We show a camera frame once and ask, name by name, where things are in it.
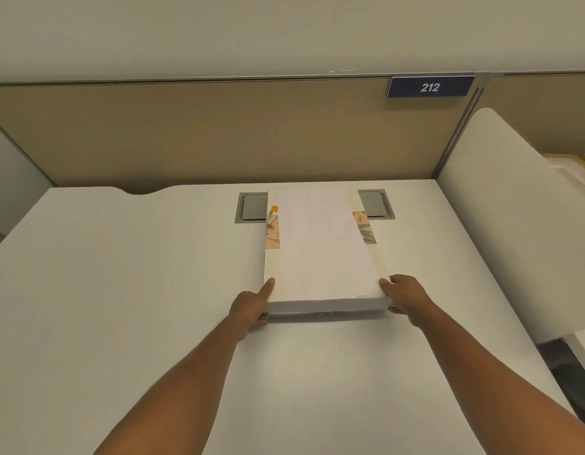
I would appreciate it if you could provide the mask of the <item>person's right hand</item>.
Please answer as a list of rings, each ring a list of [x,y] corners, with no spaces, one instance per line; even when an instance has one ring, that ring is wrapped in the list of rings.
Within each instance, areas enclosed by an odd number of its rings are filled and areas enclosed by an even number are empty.
[[[413,276],[391,275],[387,280],[395,286],[394,300],[389,299],[387,310],[406,316],[413,326],[422,329],[437,312],[437,305]]]

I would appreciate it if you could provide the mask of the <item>person's left hand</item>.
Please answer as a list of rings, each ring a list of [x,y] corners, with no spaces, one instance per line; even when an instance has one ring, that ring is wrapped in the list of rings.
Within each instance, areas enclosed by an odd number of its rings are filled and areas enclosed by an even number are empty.
[[[267,303],[257,303],[255,292],[243,291],[236,296],[226,317],[226,323],[238,341],[243,340],[252,330],[267,325],[266,305]]]

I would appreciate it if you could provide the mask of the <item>white floral box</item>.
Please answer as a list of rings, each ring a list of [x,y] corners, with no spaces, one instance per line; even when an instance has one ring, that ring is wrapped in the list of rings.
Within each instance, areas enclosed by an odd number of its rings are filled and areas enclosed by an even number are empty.
[[[274,189],[351,187],[350,184],[288,185]],[[266,221],[264,279],[275,279],[266,313],[271,319],[354,317],[387,310],[379,287],[387,277],[371,221],[364,213],[294,212],[275,206]]]

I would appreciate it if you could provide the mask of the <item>person's left forearm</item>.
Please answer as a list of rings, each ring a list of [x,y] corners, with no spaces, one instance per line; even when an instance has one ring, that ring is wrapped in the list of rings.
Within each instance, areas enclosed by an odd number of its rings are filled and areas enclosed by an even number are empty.
[[[93,455],[202,455],[243,333],[225,318],[148,389]]]

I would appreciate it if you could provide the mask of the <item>person's right forearm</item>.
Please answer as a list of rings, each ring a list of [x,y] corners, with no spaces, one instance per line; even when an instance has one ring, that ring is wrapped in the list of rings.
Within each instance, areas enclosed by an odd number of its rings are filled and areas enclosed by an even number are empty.
[[[487,455],[585,455],[585,424],[433,303],[408,311]]]

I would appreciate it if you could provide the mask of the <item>white rounded side divider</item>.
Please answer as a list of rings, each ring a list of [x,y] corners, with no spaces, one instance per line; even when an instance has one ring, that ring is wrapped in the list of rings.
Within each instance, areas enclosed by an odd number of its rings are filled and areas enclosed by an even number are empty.
[[[585,329],[585,196],[490,108],[438,183],[531,339]]]

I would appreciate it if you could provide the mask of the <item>dark blue number sign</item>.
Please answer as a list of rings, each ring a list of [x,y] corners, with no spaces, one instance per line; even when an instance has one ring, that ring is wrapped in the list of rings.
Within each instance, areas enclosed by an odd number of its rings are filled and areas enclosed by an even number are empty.
[[[387,98],[457,98],[465,97],[475,75],[394,76]]]

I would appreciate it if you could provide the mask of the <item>beige neighbouring partition panel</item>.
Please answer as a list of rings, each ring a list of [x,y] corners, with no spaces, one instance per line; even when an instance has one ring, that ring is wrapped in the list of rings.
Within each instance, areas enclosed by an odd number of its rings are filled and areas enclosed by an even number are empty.
[[[493,77],[474,112],[490,108],[540,153],[585,153],[585,73]]]

